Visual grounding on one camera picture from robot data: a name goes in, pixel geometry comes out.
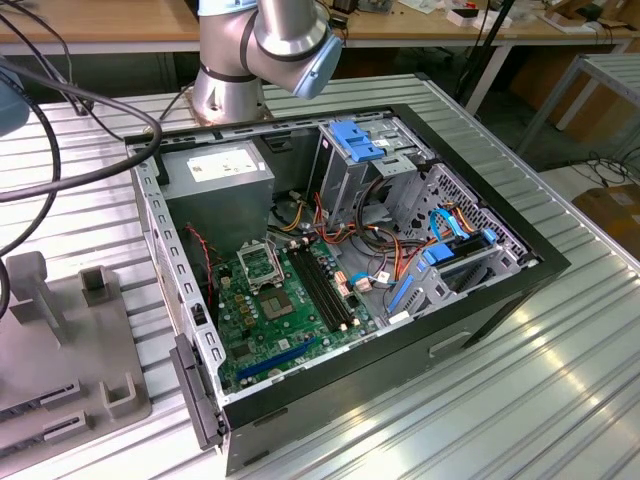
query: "desk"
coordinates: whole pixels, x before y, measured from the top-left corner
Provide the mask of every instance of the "desk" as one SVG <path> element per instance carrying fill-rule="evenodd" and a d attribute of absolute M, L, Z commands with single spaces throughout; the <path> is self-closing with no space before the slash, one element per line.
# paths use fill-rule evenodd
<path fill-rule="evenodd" d="M 36 10 L 69 43 L 72 53 L 185 52 L 199 50 L 198 22 L 183 0 L 32 0 Z M 396 3 L 389 15 L 355 12 L 349 19 L 348 48 L 471 46 L 478 30 L 460 28 L 442 11 L 424 15 Z M 21 15 L 9 17 L 47 54 L 59 54 L 51 35 Z M 622 53 L 640 32 L 615 30 L 613 39 L 595 33 L 564 34 L 541 19 L 501 32 L 498 46 L 466 106 L 475 113 L 507 55 L 522 45 L 594 45 L 612 42 Z M 0 26 L 0 53 L 29 51 Z"/>
<path fill-rule="evenodd" d="M 126 99 L 158 116 L 173 94 Z M 265 89 L 278 118 L 403 102 L 493 185 L 572 263 L 478 345 L 273 452 L 243 478 L 635 478 L 640 436 L 639 262 L 612 243 L 432 82 L 412 75 L 332 81 L 316 99 Z M 122 158 L 125 149 L 66 104 L 44 105 L 63 174 Z M 96 105 L 120 135 L 143 125 Z M 167 129 L 193 126 L 178 101 Z M 50 178 L 47 141 L 32 115 L 0 139 L 0 186 Z M 27 222 L 41 200 L 0 206 L 0 226 Z M 52 217 L 16 250 L 47 257 L 50 278 L 90 265 L 114 269 L 153 404 L 149 418 L 16 474 L 50 478 L 221 479 L 201 452 L 169 360 L 173 331 L 142 238 L 128 173 L 60 192 Z"/>

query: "ram slot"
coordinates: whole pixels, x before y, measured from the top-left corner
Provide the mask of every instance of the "ram slot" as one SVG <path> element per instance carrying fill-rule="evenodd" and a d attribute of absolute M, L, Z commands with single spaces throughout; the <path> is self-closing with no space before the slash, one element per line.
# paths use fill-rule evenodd
<path fill-rule="evenodd" d="M 352 318 L 335 289 L 325 277 L 316 258 L 308 250 L 287 252 L 287 257 L 309 293 L 322 320 L 330 332 L 340 329 L 341 324 L 350 325 Z"/>

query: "aluminum profile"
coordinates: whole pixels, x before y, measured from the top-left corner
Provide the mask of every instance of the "aluminum profile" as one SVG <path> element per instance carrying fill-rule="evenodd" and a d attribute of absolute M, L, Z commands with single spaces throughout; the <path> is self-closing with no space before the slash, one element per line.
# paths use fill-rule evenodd
<path fill-rule="evenodd" d="M 438 87 L 412 75 L 331 82 L 312 101 L 265 89 L 277 117 L 409 104 L 572 263 L 488 339 L 322 430 L 239 472 L 237 478 L 631 478 L 640 471 L 638 262 L 577 213 Z M 171 95 L 125 99 L 159 116 Z M 125 154 L 91 119 L 44 106 L 62 148 L 63 175 Z M 120 135 L 138 120 L 96 106 Z M 183 101 L 166 129 L 193 125 Z M 0 139 L 0 188 L 50 177 L 50 154 L 32 115 Z M 0 205 L 1 243 L 40 200 Z M 222 478 L 203 453 L 169 360 L 173 332 L 142 239 L 129 173 L 61 192 L 17 252 L 40 249 L 50 278 L 103 264 L 123 285 L 153 403 L 149 418 L 15 476 Z"/>

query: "sticker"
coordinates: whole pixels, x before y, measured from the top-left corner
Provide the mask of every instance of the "sticker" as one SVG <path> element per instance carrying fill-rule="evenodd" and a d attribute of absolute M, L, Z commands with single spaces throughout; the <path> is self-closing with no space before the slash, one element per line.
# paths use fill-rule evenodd
<path fill-rule="evenodd" d="M 633 200 L 626 193 L 610 193 L 611 198 L 613 198 L 619 205 L 626 207 L 628 205 L 633 205 Z"/>
<path fill-rule="evenodd" d="M 231 177 L 258 170 L 246 150 L 230 150 L 202 157 L 193 157 L 189 159 L 187 166 L 196 182 L 206 182 L 207 180 Z"/>
<path fill-rule="evenodd" d="M 391 275 L 387 272 L 380 272 L 378 274 L 378 276 L 376 277 L 376 280 L 380 283 L 387 283 L 389 281 L 389 277 L 391 277 Z"/>
<path fill-rule="evenodd" d="M 407 318 L 409 318 L 409 312 L 407 312 L 406 310 L 398 313 L 397 315 L 394 315 L 393 317 L 389 317 L 388 322 L 393 325 L 394 323 L 398 323 L 401 322 L 402 320 L 406 320 Z"/>

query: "motherboard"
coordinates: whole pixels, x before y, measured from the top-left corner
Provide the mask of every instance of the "motherboard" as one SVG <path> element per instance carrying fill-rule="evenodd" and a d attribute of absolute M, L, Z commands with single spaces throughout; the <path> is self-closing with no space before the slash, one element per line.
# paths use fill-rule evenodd
<path fill-rule="evenodd" d="M 214 267 L 220 285 L 218 332 L 227 352 L 221 369 L 226 392 L 280 375 L 377 330 L 322 240 L 293 250 L 269 244 L 248 248 L 249 261 L 239 254 Z M 255 288 L 256 277 L 279 271 L 282 279 L 276 276 Z"/>

